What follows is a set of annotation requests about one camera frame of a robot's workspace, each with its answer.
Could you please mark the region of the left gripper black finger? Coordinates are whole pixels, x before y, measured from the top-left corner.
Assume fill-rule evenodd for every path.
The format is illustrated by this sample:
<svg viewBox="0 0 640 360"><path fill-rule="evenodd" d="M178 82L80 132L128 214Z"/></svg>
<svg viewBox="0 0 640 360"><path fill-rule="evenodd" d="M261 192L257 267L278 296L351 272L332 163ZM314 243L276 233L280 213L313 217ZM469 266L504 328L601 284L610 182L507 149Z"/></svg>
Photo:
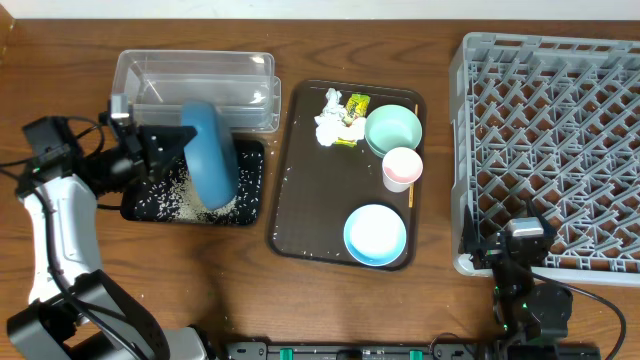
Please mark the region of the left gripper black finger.
<svg viewBox="0 0 640 360"><path fill-rule="evenodd" d="M144 125L138 130L146 146L156 150L182 150L197 135L193 126Z"/></svg>
<svg viewBox="0 0 640 360"><path fill-rule="evenodd" d="M161 148L152 145L146 150L145 165L146 177L151 182L162 180L177 160L183 156L183 146L171 146Z"/></svg>

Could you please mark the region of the dark blue plate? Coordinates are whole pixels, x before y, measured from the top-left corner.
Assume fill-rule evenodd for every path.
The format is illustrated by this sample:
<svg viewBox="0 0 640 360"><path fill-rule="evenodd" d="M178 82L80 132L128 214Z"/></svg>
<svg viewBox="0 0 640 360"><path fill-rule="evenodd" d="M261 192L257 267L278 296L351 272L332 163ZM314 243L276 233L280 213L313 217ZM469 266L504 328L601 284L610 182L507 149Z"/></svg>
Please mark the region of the dark blue plate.
<svg viewBox="0 0 640 360"><path fill-rule="evenodd" d="M197 132L184 154L201 203L209 210L226 206L239 185L238 156L229 126L212 104L196 101L183 104L181 124Z"/></svg>

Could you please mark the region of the white tissue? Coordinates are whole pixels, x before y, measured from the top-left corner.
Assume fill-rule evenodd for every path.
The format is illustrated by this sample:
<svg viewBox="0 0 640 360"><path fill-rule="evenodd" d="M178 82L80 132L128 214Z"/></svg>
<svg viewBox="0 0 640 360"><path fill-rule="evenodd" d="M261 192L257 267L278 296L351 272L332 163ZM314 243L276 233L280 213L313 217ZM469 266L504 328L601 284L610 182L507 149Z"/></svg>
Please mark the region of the white tissue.
<svg viewBox="0 0 640 360"><path fill-rule="evenodd" d="M340 103L342 93L335 88L329 88L325 94L326 104L322 112L314 117L316 123L316 140L325 147L336 145L339 118L344 114L344 106Z"/></svg>

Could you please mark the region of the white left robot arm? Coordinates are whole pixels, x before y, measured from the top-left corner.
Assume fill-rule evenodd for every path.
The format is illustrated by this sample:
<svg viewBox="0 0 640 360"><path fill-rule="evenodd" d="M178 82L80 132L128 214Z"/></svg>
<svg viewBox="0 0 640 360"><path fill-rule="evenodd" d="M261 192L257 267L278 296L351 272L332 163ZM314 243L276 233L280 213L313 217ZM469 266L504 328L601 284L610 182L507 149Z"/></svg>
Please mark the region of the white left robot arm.
<svg viewBox="0 0 640 360"><path fill-rule="evenodd" d="M7 321L27 359L213 359L194 325L164 330L103 269L96 233L100 196L157 182L197 135L192 126L138 125L124 95L91 127L117 144L86 154L71 117L51 115L22 129L32 157L16 176L16 195L33 227L35 269L28 306Z"/></svg>

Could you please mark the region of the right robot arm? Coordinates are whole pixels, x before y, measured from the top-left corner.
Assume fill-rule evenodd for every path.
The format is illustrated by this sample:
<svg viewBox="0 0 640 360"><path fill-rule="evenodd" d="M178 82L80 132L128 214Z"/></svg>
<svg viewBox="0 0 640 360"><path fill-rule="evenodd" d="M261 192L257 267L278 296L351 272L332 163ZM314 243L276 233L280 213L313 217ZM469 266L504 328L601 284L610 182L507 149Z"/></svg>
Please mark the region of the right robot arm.
<svg viewBox="0 0 640 360"><path fill-rule="evenodd" d="M476 269L492 271L496 288L493 311L504 335L486 351L486 359L559 359L558 341L568 335L573 295L547 280L534 280L534 265L548 255L555 228L533 205L526 215L507 222L486 239L476 232L471 210L465 209L461 248Z"/></svg>

